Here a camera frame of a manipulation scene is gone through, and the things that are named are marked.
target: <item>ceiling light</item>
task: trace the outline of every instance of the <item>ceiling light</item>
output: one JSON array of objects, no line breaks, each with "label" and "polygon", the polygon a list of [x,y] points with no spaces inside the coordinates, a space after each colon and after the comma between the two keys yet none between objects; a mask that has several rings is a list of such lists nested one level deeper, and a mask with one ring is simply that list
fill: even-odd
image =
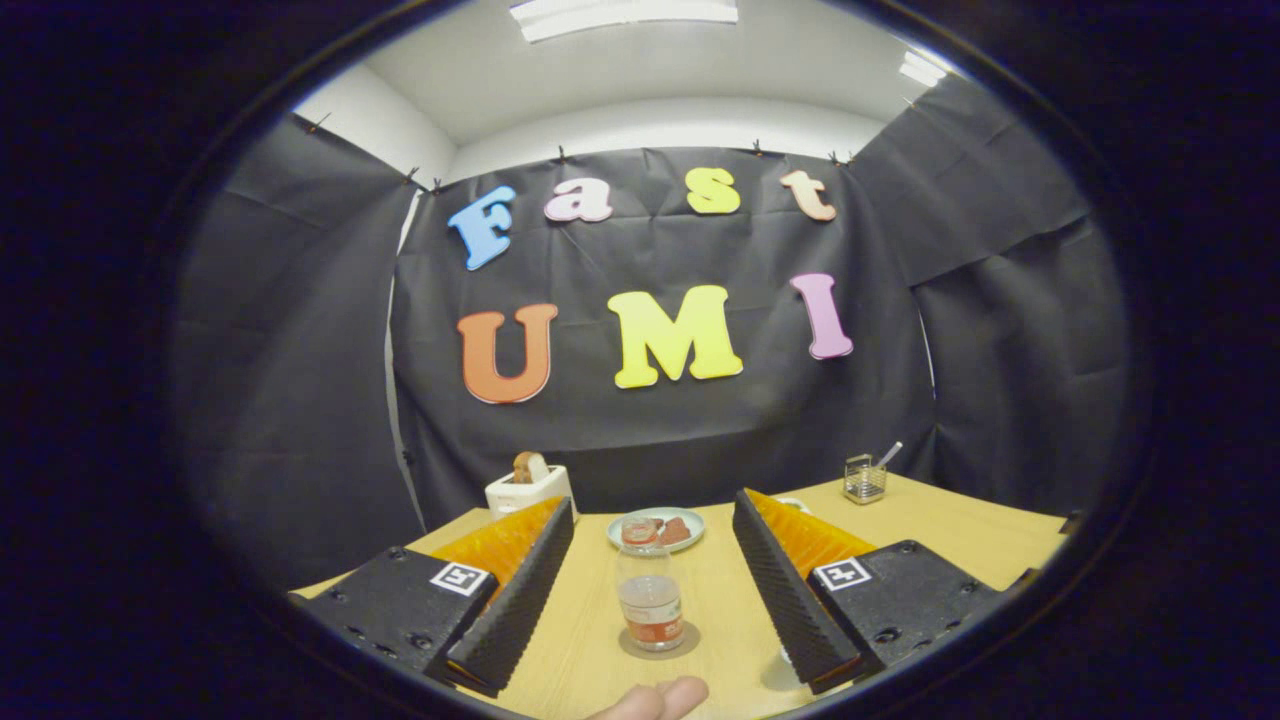
[{"label": "ceiling light", "polygon": [[897,72],[929,87],[938,85],[938,81],[947,77],[947,73],[951,70],[951,65],[947,65],[933,55],[929,55],[927,60],[923,55],[908,50],[902,59],[906,61],[902,63],[902,67]]},{"label": "ceiling light", "polygon": [[520,32],[538,42],[581,29],[654,20],[736,23],[737,0],[529,0],[511,8]]}]

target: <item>wooden table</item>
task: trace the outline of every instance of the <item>wooden table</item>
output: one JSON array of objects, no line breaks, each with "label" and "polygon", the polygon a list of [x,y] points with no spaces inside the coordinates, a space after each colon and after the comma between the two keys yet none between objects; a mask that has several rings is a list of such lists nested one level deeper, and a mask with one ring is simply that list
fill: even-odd
[{"label": "wooden table", "polygon": [[[841,480],[833,480],[778,497],[797,498],[818,518],[876,546],[919,541],[997,591],[1028,568],[1041,568],[1064,538],[1057,532],[1062,518],[974,500],[899,475],[890,475],[883,498],[872,505],[855,505],[840,491]],[[620,515],[581,515],[511,684],[497,701],[462,692],[549,720],[581,720],[637,683],[677,675],[698,675],[710,687],[710,697],[689,715],[691,720],[763,717],[813,702],[808,687],[781,664],[777,634],[733,536],[732,507],[696,507],[707,532],[675,556],[685,619],[701,635],[691,651],[643,660],[620,647],[623,623],[611,583],[617,550],[605,537],[605,528]],[[429,553],[489,521],[488,510],[471,510],[407,547]],[[297,592],[315,597],[343,577]]]}]

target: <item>black backdrop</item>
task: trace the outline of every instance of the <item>black backdrop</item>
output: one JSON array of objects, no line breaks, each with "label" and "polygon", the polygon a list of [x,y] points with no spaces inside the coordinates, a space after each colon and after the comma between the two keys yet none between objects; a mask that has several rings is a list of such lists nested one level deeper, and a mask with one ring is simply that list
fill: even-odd
[{"label": "black backdrop", "polygon": [[396,465],[383,342],[413,188],[288,118],[204,210],[170,369],[193,500],[282,588],[425,530]]},{"label": "black backdrop", "polygon": [[[685,173],[699,167],[733,176],[742,197],[735,213],[698,215],[689,206]],[[778,182],[795,169],[826,183],[833,220],[800,211]],[[612,218],[563,224],[543,215],[552,188],[577,177],[611,183]],[[500,184],[518,193],[511,247],[467,272],[466,249],[445,222]],[[849,455],[883,452],[897,438],[910,454],[895,469],[928,474],[929,455],[919,450],[932,400],[919,319],[847,172],[814,158],[628,150],[489,173],[424,200],[397,264],[392,338],[410,400],[402,406],[421,421],[413,434],[426,460],[413,465],[420,493],[430,488],[452,501],[447,516],[483,505],[476,489],[509,473],[524,448],[564,464],[589,512],[723,502],[744,486],[808,486],[837,477]],[[801,273],[836,279],[852,354],[809,356],[809,319],[788,284]],[[609,297],[649,292],[675,318],[685,292],[700,284],[728,292],[724,316],[742,373],[616,387],[622,347]],[[471,397],[457,320],[503,313],[497,365],[516,374],[524,331],[511,316],[535,302],[559,307],[547,387],[517,405]]]},{"label": "black backdrop", "polygon": [[[689,206],[684,177],[699,167],[733,176],[735,213]],[[800,211],[778,182],[795,169],[826,184],[833,220]],[[613,217],[549,222],[552,188],[582,177],[611,184]],[[467,272],[447,222],[503,184],[517,193],[511,247]],[[462,181],[424,196],[396,272],[402,428],[421,460],[419,496],[433,498],[429,524],[483,505],[484,484],[526,448],[568,466],[584,510],[625,511],[726,502],[742,486],[809,486],[897,439],[900,474],[1065,515],[1088,506],[1140,416],[1125,297],[1102,231],[1038,138],[956,78],[851,165],[630,150]],[[787,281],[815,272],[836,281],[849,356],[809,357],[810,327]],[[742,373],[614,387],[620,322],[608,299],[650,292],[675,318],[698,284],[728,291]],[[512,375],[525,347],[512,315],[536,302],[559,309],[545,389],[508,406],[471,397],[457,320],[503,313],[497,366]]]}]

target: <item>letter m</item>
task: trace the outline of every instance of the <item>letter m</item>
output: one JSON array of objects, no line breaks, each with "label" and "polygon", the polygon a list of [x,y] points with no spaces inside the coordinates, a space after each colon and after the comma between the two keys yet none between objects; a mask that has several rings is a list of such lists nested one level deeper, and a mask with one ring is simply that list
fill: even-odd
[{"label": "letter m", "polygon": [[622,327],[622,370],[613,380],[621,388],[649,387],[658,382],[658,370],[649,365],[649,351],[667,377],[678,380],[685,373],[689,348],[694,361],[689,374],[698,379],[723,378],[742,372],[742,360],[733,355],[724,323],[728,292],[714,284],[689,288],[676,320],[663,311],[648,292],[623,292],[609,299],[609,310]]}]

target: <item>metal utensil holder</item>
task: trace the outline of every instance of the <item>metal utensil holder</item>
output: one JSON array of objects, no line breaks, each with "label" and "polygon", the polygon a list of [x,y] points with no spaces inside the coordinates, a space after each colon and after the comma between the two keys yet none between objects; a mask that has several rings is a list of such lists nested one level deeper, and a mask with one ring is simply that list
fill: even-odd
[{"label": "metal utensil holder", "polygon": [[888,473],[883,465],[872,466],[870,455],[845,460],[845,497],[858,505],[868,505],[884,497]]}]

